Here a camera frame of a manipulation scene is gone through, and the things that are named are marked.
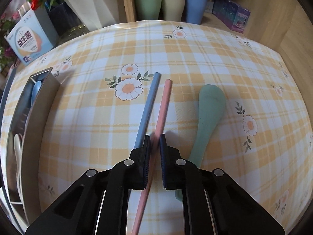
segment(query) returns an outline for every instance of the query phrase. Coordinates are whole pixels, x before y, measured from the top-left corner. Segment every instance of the beige cup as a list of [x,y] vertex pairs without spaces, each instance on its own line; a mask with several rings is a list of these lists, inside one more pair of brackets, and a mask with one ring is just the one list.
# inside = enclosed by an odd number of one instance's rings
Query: beige cup
[[184,6],[185,0],[162,0],[164,20],[180,22]]

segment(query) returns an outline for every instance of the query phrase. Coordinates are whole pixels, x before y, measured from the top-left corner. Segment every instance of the cup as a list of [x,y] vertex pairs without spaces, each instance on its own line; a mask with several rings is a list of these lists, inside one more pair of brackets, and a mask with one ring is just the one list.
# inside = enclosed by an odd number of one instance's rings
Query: cup
[[180,22],[184,7],[185,0],[162,0],[164,20]]
[[158,20],[162,0],[135,0],[138,20]]
[[207,0],[186,0],[186,22],[201,24]]

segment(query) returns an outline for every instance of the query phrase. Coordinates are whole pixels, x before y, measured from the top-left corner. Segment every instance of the pink chopstick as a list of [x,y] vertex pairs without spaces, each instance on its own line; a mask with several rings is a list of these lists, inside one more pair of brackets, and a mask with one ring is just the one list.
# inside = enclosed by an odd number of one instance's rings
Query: pink chopstick
[[166,80],[164,84],[164,90],[161,100],[161,106],[159,111],[159,116],[156,123],[156,130],[154,132],[154,138],[152,139],[152,151],[150,154],[150,164],[149,164],[149,175],[148,175],[148,183],[147,188],[141,192],[139,205],[137,208],[137,213],[135,217],[135,222],[133,226],[133,230],[131,235],[137,235],[139,232],[140,224],[142,221],[143,212],[146,207],[148,194],[152,184],[153,172],[154,172],[154,164],[157,156],[157,150],[159,146],[160,136],[163,133],[164,124],[166,120],[167,108],[170,101],[170,95],[172,90],[172,81]]

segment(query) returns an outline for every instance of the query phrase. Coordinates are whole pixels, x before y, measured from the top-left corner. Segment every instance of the yellow checkered tablecloth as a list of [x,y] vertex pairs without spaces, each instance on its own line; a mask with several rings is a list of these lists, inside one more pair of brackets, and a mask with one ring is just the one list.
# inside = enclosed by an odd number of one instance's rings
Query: yellow checkered tablecloth
[[[311,124],[294,80],[273,50],[214,28],[165,21],[119,24],[86,34],[16,75],[4,112],[1,152],[27,79],[51,66],[62,85],[42,140],[42,210],[87,169],[110,169],[129,156],[155,72],[162,77],[149,134],[156,126],[164,82],[171,79],[164,131],[168,145],[188,158],[198,125],[200,88],[217,85],[227,108],[201,168],[224,169],[287,232],[311,200]],[[180,235],[182,204],[174,191],[163,189],[159,162],[140,234]],[[131,194],[127,233],[139,195]]]

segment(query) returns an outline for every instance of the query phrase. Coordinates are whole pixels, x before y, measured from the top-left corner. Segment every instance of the wooden wall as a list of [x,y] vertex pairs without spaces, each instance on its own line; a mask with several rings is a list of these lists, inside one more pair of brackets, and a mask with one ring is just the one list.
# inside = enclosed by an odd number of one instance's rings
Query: wooden wall
[[313,25],[297,0],[233,0],[251,11],[244,34],[277,51],[313,124]]

